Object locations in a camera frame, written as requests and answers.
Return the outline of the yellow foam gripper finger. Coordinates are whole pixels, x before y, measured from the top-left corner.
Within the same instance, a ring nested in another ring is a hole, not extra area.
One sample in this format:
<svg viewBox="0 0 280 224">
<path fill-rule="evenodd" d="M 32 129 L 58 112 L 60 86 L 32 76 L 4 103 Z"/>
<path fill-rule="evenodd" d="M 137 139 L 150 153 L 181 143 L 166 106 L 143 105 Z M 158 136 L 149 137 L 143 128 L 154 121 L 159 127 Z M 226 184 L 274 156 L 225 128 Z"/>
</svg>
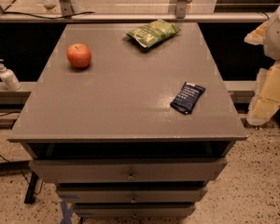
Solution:
<svg viewBox="0 0 280 224">
<path fill-rule="evenodd" d="M 279 108 L 280 61 L 277 61 L 269 69 L 260 68 L 246 120 L 252 126 L 261 126 L 268 122 Z"/>
<path fill-rule="evenodd" d="M 245 36 L 244 42 L 250 45 L 262 45 L 264 42 L 267 21 Z"/>
</svg>

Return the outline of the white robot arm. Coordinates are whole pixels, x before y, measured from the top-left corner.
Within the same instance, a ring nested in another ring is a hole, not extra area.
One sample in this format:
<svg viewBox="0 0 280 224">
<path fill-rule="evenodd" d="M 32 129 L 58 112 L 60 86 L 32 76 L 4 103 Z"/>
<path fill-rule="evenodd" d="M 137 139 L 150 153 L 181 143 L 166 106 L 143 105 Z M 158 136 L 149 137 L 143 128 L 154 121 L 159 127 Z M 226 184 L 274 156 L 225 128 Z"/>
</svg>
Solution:
<svg viewBox="0 0 280 224">
<path fill-rule="evenodd" d="M 261 126 L 280 108 L 280 6 L 267 21 L 247 34 L 244 42 L 262 45 L 264 54 L 274 60 L 269 69 L 260 68 L 246 116 L 250 125 Z"/>
</svg>

